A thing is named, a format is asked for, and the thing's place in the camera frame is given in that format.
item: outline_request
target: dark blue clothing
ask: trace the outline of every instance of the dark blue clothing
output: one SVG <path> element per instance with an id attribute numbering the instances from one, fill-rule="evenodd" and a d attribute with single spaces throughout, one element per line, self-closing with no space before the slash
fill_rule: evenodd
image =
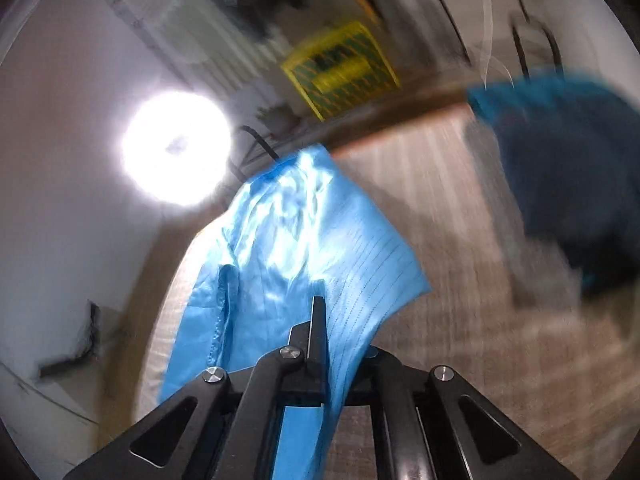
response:
<path id="1" fill-rule="evenodd" d="M 541 76 L 474 89 L 526 234 L 552 238 L 599 292 L 640 267 L 640 115 L 577 77 Z"/>

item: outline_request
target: silver bolt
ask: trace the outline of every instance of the silver bolt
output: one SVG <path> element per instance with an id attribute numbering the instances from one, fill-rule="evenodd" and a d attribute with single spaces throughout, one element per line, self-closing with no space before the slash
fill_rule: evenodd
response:
<path id="1" fill-rule="evenodd" d="M 453 379 L 453 370 L 448 366 L 437 366 L 433 370 L 433 374 L 439 381 L 450 381 Z"/>
<path id="2" fill-rule="evenodd" d="M 287 345 L 283 346 L 280 349 L 280 355 L 285 359 L 295 359 L 297 357 L 300 357 L 300 354 L 302 354 L 302 350 L 300 350 L 300 348 L 296 348 L 295 346 Z"/>
<path id="3" fill-rule="evenodd" d="M 226 372 L 219 366 L 212 366 L 204 370 L 202 378 L 207 381 L 207 383 L 218 383 L 225 378 L 225 374 Z"/>
<path id="4" fill-rule="evenodd" d="M 377 355 L 378 355 L 378 349 L 373 345 L 369 345 L 369 348 L 367 348 L 366 352 L 364 352 L 365 359 L 373 359 Z"/>

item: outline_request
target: bright light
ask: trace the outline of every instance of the bright light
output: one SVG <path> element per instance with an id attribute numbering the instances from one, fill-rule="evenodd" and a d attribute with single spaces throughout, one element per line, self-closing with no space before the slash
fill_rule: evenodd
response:
<path id="1" fill-rule="evenodd" d="M 124 137 L 124 167 L 146 192 L 193 205 L 225 174 L 231 147 L 222 111 L 199 95 L 168 92 L 142 105 Z"/>

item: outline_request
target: blue fabric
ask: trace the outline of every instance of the blue fabric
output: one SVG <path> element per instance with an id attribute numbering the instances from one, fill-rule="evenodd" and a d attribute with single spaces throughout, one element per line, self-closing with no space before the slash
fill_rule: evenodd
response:
<path id="1" fill-rule="evenodd" d="M 558 241 L 596 294 L 640 268 L 640 114 L 580 76 L 468 93 L 489 123 L 527 235 Z"/>
<path id="2" fill-rule="evenodd" d="M 160 401 L 217 365 L 253 366 L 287 343 L 325 297 L 330 402 L 287 408 L 274 478 L 320 474 L 346 393 L 380 324 L 430 290 L 412 250 L 371 200 L 313 146 L 244 184 L 200 271 Z"/>

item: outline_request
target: yellow crate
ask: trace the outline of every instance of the yellow crate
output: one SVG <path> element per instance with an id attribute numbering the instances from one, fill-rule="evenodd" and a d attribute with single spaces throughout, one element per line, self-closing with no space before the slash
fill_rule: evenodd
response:
<path id="1" fill-rule="evenodd" d="M 322 121 L 400 86 L 376 40 L 360 22 L 305 41 L 282 69 Z"/>

